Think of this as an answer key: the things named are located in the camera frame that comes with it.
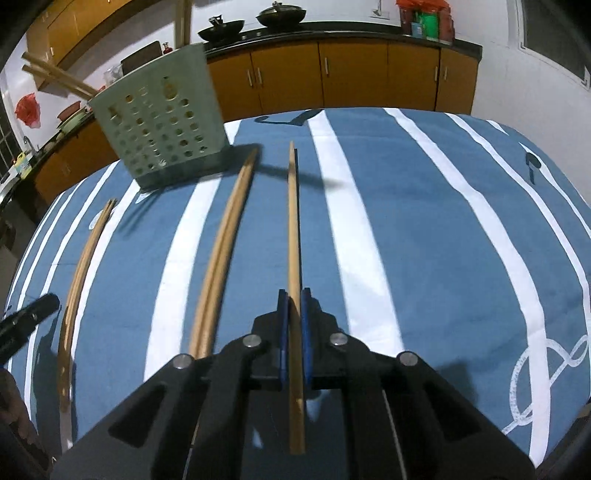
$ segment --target basket hole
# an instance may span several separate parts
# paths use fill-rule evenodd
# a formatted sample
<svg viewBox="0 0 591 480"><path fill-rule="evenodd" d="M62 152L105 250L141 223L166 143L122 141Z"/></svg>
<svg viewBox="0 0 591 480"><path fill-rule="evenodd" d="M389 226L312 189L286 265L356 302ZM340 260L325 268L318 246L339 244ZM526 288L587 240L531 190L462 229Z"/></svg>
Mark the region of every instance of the basket hole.
<svg viewBox="0 0 591 480"><path fill-rule="evenodd" d="M170 83L167 77L164 78L163 94L167 100L174 100L178 95L178 89L174 83Z"/></svg>

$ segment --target faucet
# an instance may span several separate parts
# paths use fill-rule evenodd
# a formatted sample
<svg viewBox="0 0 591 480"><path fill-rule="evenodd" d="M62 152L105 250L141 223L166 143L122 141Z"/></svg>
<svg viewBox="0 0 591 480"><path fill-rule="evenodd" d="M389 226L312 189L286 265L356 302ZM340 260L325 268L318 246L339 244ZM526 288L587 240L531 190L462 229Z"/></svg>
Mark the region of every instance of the faucet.
<svg viewBox="0 0 591 480"><path fill-rule="evenodd" d="M33 144L31 143L31 141L29 140L29 137L27 137L26 135L22 138L22 141L25 142L25 145L29 147L29 151L33 154L33 156L37 155L37 150L35 150L35 147L33 147Z"/></svg>

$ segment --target wooden chopstick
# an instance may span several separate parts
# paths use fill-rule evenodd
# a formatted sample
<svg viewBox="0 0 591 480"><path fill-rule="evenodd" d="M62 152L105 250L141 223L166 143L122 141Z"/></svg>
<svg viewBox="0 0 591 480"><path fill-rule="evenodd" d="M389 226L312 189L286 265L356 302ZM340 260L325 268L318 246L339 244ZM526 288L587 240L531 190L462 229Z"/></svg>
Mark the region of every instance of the wooden chopstick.
<svg viewBox="0 0 591 480"><path fill-rule="evenodd" d="M191 0L177 0L174 19L174 48L181 48L191 43Z"/></svg>
<svg viewBox="0 0 591 480"><path fill-rule="evenodd" d="M290 403L290 453L306 452L304 429L304 374L301 345L301 264L300 218L298 212L298 183L296 149L290 142L290 162L287 177L288 188L288 293L289 310L289 403Z"/></svg>
<svg viewBox="0 0 591 480"><path fill-rule="evenodd" d="M95 96L99 93L99 91L97 89L95 89L94 87L91 87L87 83L84 83L83 81L78 80L76 77L70 75L68 72L65 72L61 68L51 65L50 63L47 63L45 60L39 59L36 56L31 55L27 51L22 54L22 58L31 62L34 65L41 67L43 70L47 71L49 74L53 75L54 77L65 80L67 83L71 83L71 84L76 85L76 87L78 89L82 90L83 92L86 92L87 94L89 94L91 96Z"/></svg>
<svg viewBox="0 0 591 480"><path fill-rule="evenodd" d="M204 358L212 354L223 288L226 284L238 224L254 174L257 153L258 149L254 148L244 162L217 230L191 331L189 354L193 358Z"/></svg>
<svg viewBox="0 0 591 480"><path fill-rule="evenodd" d="M60 399L60 410L66 412L70 402L70 387L72 385L72 378L70 376L72 370L72 342L74 336L74 323L76 321L76 314L78 313L78 305L80 303L80 296L82 295L82 287L90 267L90 261L95 253L96 245L99 242L101 233L103 232L111 212L115 207L117 201L111 199L105 205L105 208L100 213L99 219L90 234L84 250L76 265L76 271L70 290L68 292L66 307L64 310L64 319L60 329L60 343L57 351L57 394Z"/></svg>
<svg viewBox="0 0 591 480"><path fill-rule="evenodd" d="M59 79L55 76L53 76L50 73L47 73L43 70L38 70L38 69L34 69L32 67L30 67L29 65L23 65L22 69L24 72L30 73L31 75L40 77L44 80L48 80L49 82L56 82L58 84L60 84L62 87L64 87L66 90L68 90L69 92L73 93L74 95L79 96L80 98L84 99L84 100L90 100L92 98L92 95L83 92L82 90L79 90L75 85L71 84L71 83L66 83L63 79Z"/></svg>

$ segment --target tablecloth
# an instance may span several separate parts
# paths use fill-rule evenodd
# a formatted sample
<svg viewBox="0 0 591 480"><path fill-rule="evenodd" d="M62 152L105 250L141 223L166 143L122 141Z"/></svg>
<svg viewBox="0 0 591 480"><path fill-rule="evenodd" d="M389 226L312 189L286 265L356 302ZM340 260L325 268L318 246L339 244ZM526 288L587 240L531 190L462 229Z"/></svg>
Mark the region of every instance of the tablecloth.
<svg viewBox="0 0 591 480"><path fill-rule="evenodd" d="M261 144L262 157L215 350L273 311L287 286L293 140L303 286L372 350L417 352L539 464L591 387L591 211L556 165L515 130L465 115L326 109L231 122L226 131L236 145ZM46 291L65 301L89 229L109 198L119 200L80 301L72 412L59 415L56 393L63 312L9 364L52 454L186 351L235 178L140 193L115 162L51 205L15 276L12 310ZM313 466L281 451L272 418L251 425L244 478L344 478L339 409L334 392L307 402ZM262 466L273 452L283 460Z"/></svg>

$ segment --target countertop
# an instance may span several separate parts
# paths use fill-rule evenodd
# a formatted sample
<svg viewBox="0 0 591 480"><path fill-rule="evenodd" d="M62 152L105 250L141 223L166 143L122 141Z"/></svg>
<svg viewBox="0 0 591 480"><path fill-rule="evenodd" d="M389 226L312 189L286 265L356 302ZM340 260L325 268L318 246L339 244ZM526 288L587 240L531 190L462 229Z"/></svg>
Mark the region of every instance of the countertop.
<svg viewBox="0 0 591 480"><path fill-rule="evenodd" d="M236 40L226 42L206 42L207 58L215 58L253 46L282 43L297 40L324 40L327 38L380 38L432 48L449 48L470 57L482 60L482 46L463 40L454 40L447 45L433 40L414 38L402 34L402 28L396 25L384 25L370 22L302 22L288 31L271 28L257 28L241 32Z"/></svg>

